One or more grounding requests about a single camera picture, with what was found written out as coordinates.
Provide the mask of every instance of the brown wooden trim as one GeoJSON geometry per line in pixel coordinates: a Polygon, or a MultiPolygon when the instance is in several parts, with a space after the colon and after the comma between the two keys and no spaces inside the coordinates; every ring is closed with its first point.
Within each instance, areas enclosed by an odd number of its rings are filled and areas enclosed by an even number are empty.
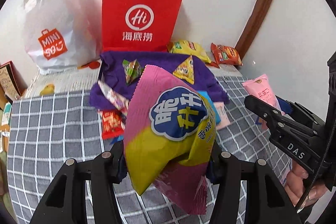
{"type": "Polygon", "coordinates": [[[246,23],[246,26],[237,42],[236,50],[238,51],[241,59],[247,53],[254,38],[256,37],[261,24],[263,23],[272,0],[257,0],[252,14],[246,23]]]}

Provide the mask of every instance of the plastic bag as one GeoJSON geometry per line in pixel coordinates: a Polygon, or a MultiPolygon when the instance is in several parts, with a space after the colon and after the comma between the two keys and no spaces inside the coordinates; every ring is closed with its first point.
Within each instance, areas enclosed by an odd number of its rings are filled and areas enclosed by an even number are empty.
{"type": "Polygon", "coordinates": [[[64,71],[98,58],[100,45],[78,0],[23,0],[25,50],[41,74],[64,71]]]}
{"type": "Polygon", "coordinates": [[[205,172],[216,136],[209,102],[166,70],[147,65],[129,103],[125,158],[133,188],[155,185],[189,214],[204,214],[205,172]]]}

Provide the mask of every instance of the metal screw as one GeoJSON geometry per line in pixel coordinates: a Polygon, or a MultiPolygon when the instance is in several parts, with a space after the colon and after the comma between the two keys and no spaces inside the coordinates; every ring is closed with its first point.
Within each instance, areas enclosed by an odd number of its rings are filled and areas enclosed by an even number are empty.
{"type": "Polygon", "coordinates": [[[101,154],[101,156],[102,156],[104,159],[107,159],[107,158],[111,157],[111,153],[108,152],[108,151],[105,151],[103,154],[101,154]]]}
{"type": "Polygon", "coordinates": [[[227,151],[222,152],[221,155],[223,158],[227,158],[227,159],[231,157],[231,154],[227,151]]]}
{"type": "Polygon", "coordinates": [[[258,164],[264,166],[264,165],[266,165],[266,160],[258,159],[258,164]]]}
{"type": "Polygon", "coordinates": [[[65,164],[70,166],[70,165],[73,165],[75,163],[75,160],[74,159],[68,159],[65,164]]]}

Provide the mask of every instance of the orange snack bag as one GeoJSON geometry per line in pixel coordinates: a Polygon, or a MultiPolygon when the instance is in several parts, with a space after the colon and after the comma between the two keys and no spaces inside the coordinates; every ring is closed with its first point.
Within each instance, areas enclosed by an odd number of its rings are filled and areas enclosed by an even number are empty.
{"type": "Polygon", "coordinates": [[[211,51],[217,64],[242,66],[239,53],[236,49],[228,46],[211,43],[211,51]]]}

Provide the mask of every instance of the fingernail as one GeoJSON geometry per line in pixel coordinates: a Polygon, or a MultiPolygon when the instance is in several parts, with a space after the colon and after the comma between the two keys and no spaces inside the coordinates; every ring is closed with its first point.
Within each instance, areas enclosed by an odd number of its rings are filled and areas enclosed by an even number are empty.
{"type": "Polygon", "coordinates": [[[303,179],[306,179],[306,178],[308,178],[308,173],[307,172],[302,172],[302,174],[301,174],[301,177],[303,178],[303,179]]]}
{"type": "Polygon", "coordinates": [[[302,203],[300,209],[302,210],[305,207],[305,205],[306,205],[306,202],[302,203]]]}
{"type": "Polygon", "coordinates": [[[317,194],[317,191],[316,191],[316,189],[313,188],[313,189],[310,190],[310,192],[308,194],[308,198],[310,200],[312,200],[312,199],[314,199],[316,197],[316,194],[317,194]]]}

